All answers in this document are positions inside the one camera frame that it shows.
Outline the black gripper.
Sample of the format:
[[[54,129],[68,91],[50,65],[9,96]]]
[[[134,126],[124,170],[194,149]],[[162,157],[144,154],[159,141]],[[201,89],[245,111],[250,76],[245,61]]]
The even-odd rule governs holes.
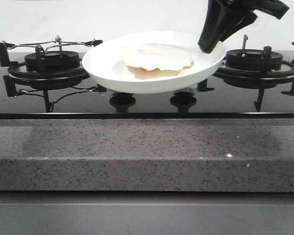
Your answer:
[[[233,8],[245,12],[235,14]],[[254,10],[280,20],[289,7],[279,0],[209,0],[205,23],[198,41],[200,49],[211,53],[219,41],[224,42],[234,33],[254,23],[257,19]]]

